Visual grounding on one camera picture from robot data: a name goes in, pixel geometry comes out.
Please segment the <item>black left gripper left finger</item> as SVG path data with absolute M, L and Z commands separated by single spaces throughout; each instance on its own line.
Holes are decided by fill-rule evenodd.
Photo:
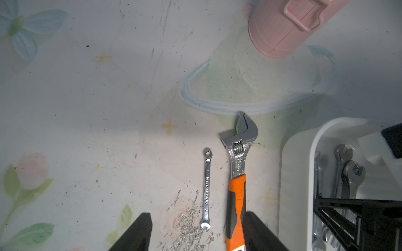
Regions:
M 112 245 L 110 251 L 148 251 L 152 228 L 151 213 L 142 213 Z

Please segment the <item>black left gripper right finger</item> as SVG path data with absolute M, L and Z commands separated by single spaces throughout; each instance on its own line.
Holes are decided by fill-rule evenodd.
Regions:
M 288 251 L 254 212 L 245 213 L 242 226 L 246 251 Z

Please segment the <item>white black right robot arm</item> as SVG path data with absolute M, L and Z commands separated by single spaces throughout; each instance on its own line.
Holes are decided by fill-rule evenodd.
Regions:
M 334 184 L 336 166 L 335 148 L 344 144 L 352 150 L 352 161 L 365 168 L 362 183 L 352 193 L 356 199 L 402 199 L 402 160 L 395 157 L 381 131 L 386 125 L 357 118 L 338 118 L 321 127 L 301 132 L 288 140 L 282 154 L 282 167 L 291 166 L 291 151 L 300 160 L 299 195 L 303 199 L 298 213 L 300 219 L 291 228 L 280 220 L 280 237 L 306 230 L 302 240 L 291 241 L 288 246 L 312 247 L 313 199 L 315 191 L 314 159 L 320 152 L 324 156 L 323 194 L 328 197 Z

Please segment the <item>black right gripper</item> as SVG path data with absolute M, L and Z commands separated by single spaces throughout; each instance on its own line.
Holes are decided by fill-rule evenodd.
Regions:
M 381 131 L 393 156 L 402 158 L 402 123 Z M 346 251 L 400 251 L 402 202 L 394 200 L 314 200 L 314 213 Z

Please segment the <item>large silver combination wrench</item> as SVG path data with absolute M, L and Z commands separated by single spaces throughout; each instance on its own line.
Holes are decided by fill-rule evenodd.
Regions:
M 357 191 L 365 180 L 365 167 L 355 161 L 348 161 L 342 171 L 341 199 L 356 199 Z

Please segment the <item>silver open-end wrench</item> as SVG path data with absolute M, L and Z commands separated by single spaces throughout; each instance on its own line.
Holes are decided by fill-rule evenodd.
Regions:
M 331 191 L 331 196 L 333 198 L 341 198 L 342 194 L 342 174 L 343 168 L 345 164 L 352 160 L 353 158 L 353 149 L 347 147 L 345 144 L 339 144 L 335 150 L 334 155 L 336 157 L 336 168 L 335 168 L 335 177 L 334 177 L 334 185 Z

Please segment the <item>orange black adjustable wrench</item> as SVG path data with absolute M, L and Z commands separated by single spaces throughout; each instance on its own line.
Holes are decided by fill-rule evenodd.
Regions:
M 246 212 L 245 162 L 247 154 L 258 136 L 254 121 L 244 112 L 238 114 L 235 134 L 222 139 L 230 163 L 230 179 L 226 212 L 226 250 L 246 249 L 243 218 Z

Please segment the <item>small silver combination wrench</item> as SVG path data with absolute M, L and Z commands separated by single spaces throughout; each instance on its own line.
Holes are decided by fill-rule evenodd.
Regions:
M 204 191 L 203 191 L 203 215 L 200 222 L 200 227 L 206 232 L 210 231 L 211 225 L 209 220 L 209 191 L 210 191 L 210 168 L 211 159 L 213 156 L 212 151 L 206 148 L 203 153 L 204 156 Z

